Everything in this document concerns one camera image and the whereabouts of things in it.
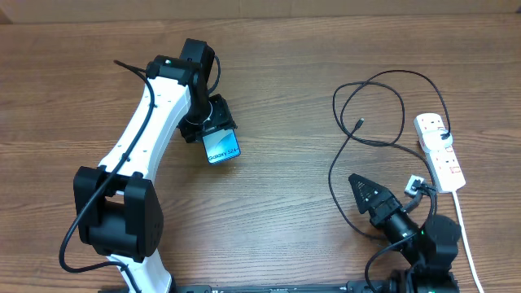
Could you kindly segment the blue Galaxy smartphone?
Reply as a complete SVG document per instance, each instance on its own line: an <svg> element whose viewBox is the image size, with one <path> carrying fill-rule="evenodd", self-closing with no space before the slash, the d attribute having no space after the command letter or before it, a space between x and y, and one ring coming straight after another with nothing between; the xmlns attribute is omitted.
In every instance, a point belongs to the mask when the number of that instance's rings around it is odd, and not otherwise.
<svg viewBox="0 0 521 293"><path fill-rule="evenodd" d="M219 164L241 155L239 142L233 129L222 129L203 137L210 164Z"/></svg>

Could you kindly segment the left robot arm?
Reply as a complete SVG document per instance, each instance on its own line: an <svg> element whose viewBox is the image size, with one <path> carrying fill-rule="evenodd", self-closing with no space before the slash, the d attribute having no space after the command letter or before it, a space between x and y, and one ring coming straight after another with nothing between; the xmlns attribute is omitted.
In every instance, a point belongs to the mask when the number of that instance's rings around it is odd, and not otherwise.
<svg viewBox="0 0 521 293"><path fill-rule="evenodd" d="M208 84L219 64L207 42L188 38L177 58L158 55L146 68L127 67L145 84L142 98L117 144L73 179L77 216L59 249L64 270L115 266L125 292L176 291L159 253L164 214L154 182L176 131L203 143L210 164L240 156L229 106Z"/></svg>

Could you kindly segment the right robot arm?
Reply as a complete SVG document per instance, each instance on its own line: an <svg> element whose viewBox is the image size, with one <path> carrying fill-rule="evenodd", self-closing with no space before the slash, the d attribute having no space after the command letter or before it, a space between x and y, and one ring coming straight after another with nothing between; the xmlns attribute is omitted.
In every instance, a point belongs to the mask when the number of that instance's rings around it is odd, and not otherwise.
<svg viewBox="0 0 521 293"><path fill-rule="evenodd" d="M355 173L348 180L359 213L367 213L372 226L383 232L388 241L388 245L366 263L365 279L349 282L348 289L354 292L458 293L460 289L451 268L458 255L461 226L438 214L418 225L387 187ZM394 270L386 280L371 280L371 265L390 251L402 254L410 268Z"/></svg>

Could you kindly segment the white charger adapter plug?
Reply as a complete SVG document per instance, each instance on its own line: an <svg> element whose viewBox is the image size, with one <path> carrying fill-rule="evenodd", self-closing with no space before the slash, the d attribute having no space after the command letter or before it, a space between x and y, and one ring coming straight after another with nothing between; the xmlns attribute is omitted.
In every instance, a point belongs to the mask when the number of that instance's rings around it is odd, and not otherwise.
<svg viewBox="0 0 521 293"><path fill-rule="evenodd" d="M425 153L441 151L453 145L453 136L446 129L423 132L418 135L418 138Z"/></svg>

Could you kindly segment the white power strip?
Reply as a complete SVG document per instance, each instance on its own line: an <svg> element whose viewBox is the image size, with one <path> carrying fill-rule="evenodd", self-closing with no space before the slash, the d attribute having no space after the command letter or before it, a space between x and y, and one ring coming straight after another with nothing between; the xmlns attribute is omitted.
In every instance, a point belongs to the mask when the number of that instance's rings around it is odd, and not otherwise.
<svg viewBox="0 0 521 293"><path fill-rule="evenodd" d="M414 127L418 135L430 130L446 129L442 117L435 113L418 115L414 119ZM436 189L440 193L452 193L466 184L453 145L441 151L425 154L434 177Z"/></svg>

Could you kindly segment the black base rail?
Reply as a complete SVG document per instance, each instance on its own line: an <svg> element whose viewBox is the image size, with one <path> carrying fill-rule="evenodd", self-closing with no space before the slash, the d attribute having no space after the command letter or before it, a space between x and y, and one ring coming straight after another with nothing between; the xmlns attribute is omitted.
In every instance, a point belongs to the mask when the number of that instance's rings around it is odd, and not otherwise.
<svg viewBox="0 0 521 293"><path fill-rule="evenodd" d="M377 292L425 292L425 293L449 293L459 292L456 285L432 286L427 283L420 283L415 289L402 290L399 285L392 284L390 281L373 282ZM104 293L123 293L129 292L125 288L102 289L98 292ZM209 285L198 286L178 286L177 289L170 292L179 293L370 293L373 292L366 284L366 281L350 281L346 284L336 285L303 285L303 286L230 286L215 287Z"/></svg>

